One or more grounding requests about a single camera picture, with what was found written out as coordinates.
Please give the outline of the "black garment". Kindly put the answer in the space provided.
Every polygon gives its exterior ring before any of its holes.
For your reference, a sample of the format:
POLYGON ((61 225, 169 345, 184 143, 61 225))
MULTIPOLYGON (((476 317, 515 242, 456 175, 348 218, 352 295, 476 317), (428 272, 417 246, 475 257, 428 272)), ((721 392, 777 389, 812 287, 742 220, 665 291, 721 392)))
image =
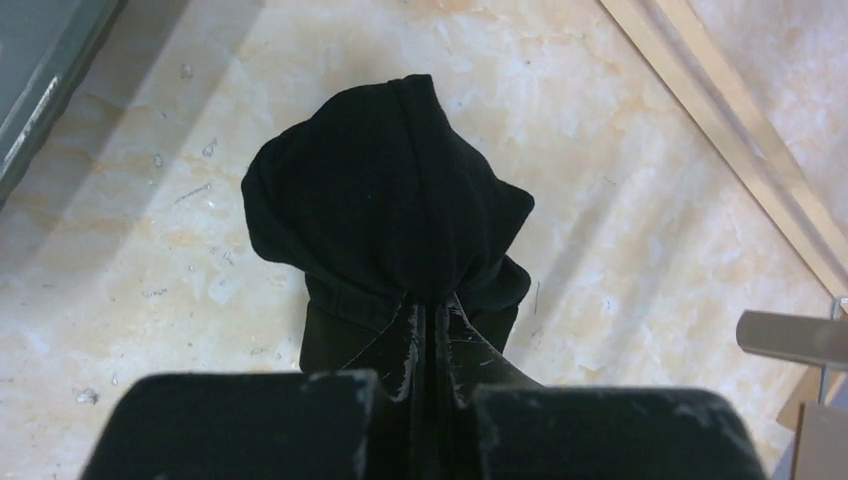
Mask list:
POLYGON ((452 128, 430 76, 334 95, 260 148, 241 192, 256 254, 305 276, 301 371, 346 365, 405 295, 457 298, 505 348, 531 286, 508 249, 535 201, 452 128))

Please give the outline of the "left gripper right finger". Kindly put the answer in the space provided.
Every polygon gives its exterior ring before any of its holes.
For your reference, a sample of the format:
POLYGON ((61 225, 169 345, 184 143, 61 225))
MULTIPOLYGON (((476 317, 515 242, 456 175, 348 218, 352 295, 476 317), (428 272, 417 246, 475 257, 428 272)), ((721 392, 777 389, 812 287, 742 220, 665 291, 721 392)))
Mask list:
POLYGON ((446 445, 442 448, 444 479, 479 479, 480 439, 474 394, 492 386, 535 388, 531 379, 510 363, 472 326, 457 296, 438 307, 436 317, 437 372, 444 376, 447 413, 446 445))

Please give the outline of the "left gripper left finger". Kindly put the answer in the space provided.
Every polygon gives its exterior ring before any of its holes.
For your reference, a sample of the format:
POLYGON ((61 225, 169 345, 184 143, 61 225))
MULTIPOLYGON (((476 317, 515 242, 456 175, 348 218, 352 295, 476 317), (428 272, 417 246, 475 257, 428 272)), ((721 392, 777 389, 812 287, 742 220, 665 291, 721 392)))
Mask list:
POLYGON ((426 312, 406 295, 390 324, 347 370, 376 376, 366 437, 366 479, 417 479, 426 418, 426 312))

